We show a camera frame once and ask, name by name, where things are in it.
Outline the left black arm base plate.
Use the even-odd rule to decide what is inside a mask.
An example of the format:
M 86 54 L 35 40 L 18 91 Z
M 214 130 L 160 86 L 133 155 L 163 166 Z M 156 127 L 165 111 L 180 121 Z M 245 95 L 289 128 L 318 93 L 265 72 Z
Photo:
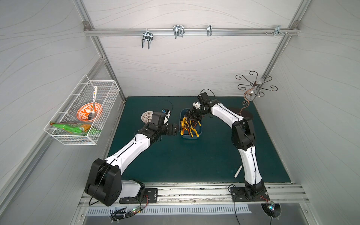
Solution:
M 158 189 L 157 188 L 145 188 L 141 191 L 139 196 L 120 198 L 120 204 L 146 204 L 158 202 Z

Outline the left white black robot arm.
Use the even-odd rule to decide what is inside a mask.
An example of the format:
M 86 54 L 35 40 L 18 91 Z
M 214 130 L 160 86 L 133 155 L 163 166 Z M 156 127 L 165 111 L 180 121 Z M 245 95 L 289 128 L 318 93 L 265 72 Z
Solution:
M 178 125 L 168 124 L 170 115 L 168 109 L 154 112 L 151 121 L 138 130 L 128 144 L 106 159 L 96 159 L 91 165 L 84 192 L 106 206 L 119 198 L 142 201 L 145 185 L 136 180 L 123 181 L 122 175 L 132 161 L 162 136 L 177 135 Z

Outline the yellow black pliers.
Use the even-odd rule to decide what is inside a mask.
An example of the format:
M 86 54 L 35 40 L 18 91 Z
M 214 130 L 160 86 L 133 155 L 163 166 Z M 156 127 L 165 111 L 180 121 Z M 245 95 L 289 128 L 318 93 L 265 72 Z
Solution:
M 198 122 L 190 121 L 189 124 L 190 124 L 189 135 L 191 137 L 194 137 L 194 136 L 199 137 L 199 133 L 196 130 L 196 126 L 197 126 Z
M 186 128 L 186 120 L 187 120 L 187 118 L 184 117 L 182 119 L 182 121 L 181 121 L 181 136 L 184 135 L 185 130 L 187 130 L 187 128 Z

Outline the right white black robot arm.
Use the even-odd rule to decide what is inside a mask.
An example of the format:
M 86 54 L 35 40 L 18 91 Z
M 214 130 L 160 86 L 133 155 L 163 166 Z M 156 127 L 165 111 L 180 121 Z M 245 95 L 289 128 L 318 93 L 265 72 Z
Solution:
M 265 185 L 257 164 L 253 120 L 232 112 L 216 99 L 209 99 L 206 92 L 200 93 L 197 98 L 198 101 L 193 103 L 185 117 L 200 122 L 205 115 L 212 114 L 232 129 L 231 141 L 240 153 L 244 168 L 245 196 L 247 199 L 255 200 L 265 191 Z

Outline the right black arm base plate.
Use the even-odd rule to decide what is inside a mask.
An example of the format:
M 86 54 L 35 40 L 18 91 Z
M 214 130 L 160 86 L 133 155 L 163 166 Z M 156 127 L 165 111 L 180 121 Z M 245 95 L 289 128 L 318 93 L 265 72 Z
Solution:
M 248 187 L 237 187 L 231 185 L 228 188 L 233 202 L 268 202 L 270 197 L 266 188 L 255 191 Z

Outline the blue plastic storage box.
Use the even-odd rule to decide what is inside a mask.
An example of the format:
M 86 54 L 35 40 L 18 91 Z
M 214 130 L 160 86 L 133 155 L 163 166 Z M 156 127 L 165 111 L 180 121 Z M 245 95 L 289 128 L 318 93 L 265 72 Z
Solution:
M 201 122 L 195 122 L 194 120 L 185 119 L 189 113 L 189 108 L 181 110 L 179 130 L 181 137 L 184 139 L 198 139 L 203 132 L 203 126 Z

